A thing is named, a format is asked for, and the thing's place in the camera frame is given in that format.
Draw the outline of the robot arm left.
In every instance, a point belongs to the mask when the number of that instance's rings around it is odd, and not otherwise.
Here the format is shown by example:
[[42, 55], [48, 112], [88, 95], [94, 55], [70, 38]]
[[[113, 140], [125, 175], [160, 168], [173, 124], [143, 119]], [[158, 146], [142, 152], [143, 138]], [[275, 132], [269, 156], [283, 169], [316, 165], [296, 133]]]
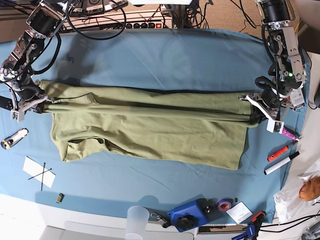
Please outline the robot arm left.
[[268, 75], [272, 78], [257, 77], [254, 83], [262, 93], [248, 94], [240, 99], [259, 109], [267, 119], [270, 132], [279, 132], [284, 126], [281, 107], [291, 108], [291, 93], [301, 90], [306, 83], [305, 59], [291, 26], [296, 17], [290, 1], [258, 0], [256, 5], [261, 15], [262, 42], [271, 60]]

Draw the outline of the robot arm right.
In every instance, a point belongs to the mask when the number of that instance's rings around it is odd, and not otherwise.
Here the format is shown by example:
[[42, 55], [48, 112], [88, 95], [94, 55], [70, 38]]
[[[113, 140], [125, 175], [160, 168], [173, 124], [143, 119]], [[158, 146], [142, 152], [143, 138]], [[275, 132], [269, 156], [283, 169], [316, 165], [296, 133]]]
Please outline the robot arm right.
[[0, 98], [0, 107], [15, 118], [49, 99], [32, 80], [32, 64], [45, 51], [45, 40], [57, 35], [65, 23], [67, 5], [66, 0], [41, 0], [26, 21], [28, 29], [0, 67], [0, 83], [11, 94], [11, 99]]

